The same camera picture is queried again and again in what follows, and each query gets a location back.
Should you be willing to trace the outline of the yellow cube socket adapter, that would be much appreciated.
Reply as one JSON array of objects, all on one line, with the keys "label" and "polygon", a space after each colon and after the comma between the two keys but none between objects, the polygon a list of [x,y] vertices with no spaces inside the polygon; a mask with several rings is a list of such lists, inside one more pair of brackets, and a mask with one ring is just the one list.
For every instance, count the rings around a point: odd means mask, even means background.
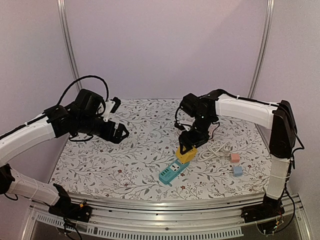
[{"label": "yellow cube socket adapter", "polygon": [[179,146],[176,150],[176,157],[181,164],[189,163],[197,154],[198,150],[193,147],[191,150],[185,152],[184,154],[181,153],[181,147]]}]

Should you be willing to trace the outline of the teal power strip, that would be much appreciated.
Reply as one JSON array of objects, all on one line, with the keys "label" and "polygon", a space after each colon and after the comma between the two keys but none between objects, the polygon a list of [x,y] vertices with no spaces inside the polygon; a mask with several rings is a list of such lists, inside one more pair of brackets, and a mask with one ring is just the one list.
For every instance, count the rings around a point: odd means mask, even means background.
[{"label": "teal power strip", "polygon": [[172,186],[172,181],[180,175],[188,166],[190,165],[189,162],[182,163],[179,159],[175,160],[172,164],[162,170],[159,175],[158,179],[164,185]]}]

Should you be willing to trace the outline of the blue charger cube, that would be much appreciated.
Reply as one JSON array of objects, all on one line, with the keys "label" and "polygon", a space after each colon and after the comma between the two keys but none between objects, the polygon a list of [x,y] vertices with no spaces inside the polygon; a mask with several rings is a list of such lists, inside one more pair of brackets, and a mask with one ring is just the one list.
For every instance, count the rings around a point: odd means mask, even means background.
[{"label": "blue charger cube", "polygon": [[240,177],[243,175],[243,168],[241,166],[233,166],[232,167],[232,175],[234,177]]}]

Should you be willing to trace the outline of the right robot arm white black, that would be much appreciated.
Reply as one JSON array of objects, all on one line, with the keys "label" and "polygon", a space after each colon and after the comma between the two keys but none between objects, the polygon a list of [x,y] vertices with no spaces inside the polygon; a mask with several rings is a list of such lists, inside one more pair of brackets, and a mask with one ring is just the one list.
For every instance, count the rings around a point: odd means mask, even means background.
[{"label": "right robot arm white black", "polygon": [[262,218],[274,214],[281,204],[291,169],[295,166],[294,147],[298,141],[298,130],[290,103],[286,100],[263,102],[216,89],[201,96],[193,93],[185,95],[178,109],[194,118],[190,129],[183,130],[178,137],[176,156],[182,163],[189,162],[197,148],[209,141],[209,127],[217,123],[220,116],[241,119],[271,131],[271,172],[258,213]]}]

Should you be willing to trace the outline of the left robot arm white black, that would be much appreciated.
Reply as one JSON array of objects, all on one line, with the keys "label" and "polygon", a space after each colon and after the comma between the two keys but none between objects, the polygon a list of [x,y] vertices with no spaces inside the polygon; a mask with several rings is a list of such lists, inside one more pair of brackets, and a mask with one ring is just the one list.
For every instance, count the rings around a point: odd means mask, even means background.
[{"label": "left robot arm white black", "polygon": [[76,137],[79,133],[97,136],[108,142],[119,144],[129,136],[122,124],[109,119],[121,101],[103,99],[99,94],[81,89],[76,99],[43,111],[36,118],[0,137],[0,193],[20,195],[25,198],[54,206],[63,216],[74,213],[68,193],[60,185],[50,185],[27,177],[11,168],[9,161],[21,153],[66,134]]}]

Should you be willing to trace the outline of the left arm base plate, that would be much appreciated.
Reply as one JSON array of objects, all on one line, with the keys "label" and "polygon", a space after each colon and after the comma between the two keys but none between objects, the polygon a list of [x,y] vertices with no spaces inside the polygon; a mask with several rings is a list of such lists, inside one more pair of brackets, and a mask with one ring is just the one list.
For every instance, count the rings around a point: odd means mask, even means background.
[{"label": "left arm base plate", "polygon": [[80,203],[72,203],[67,199],[59,199],[55,205],[49,207],[48,212],[52,215],[60,216],[69,220],[88,223],[93,208],[84,199]]}]

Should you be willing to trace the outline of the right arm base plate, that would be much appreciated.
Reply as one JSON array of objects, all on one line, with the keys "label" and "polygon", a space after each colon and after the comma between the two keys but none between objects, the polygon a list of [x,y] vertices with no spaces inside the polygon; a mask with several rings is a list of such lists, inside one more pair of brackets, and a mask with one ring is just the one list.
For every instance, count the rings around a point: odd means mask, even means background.
[{"label": "right arm base plate", "polygon": [[263,202],[241,208],[240,217],[244,219],[245,223],[251,223],[283,215],[284,213],[285,209],[282,203]]}]

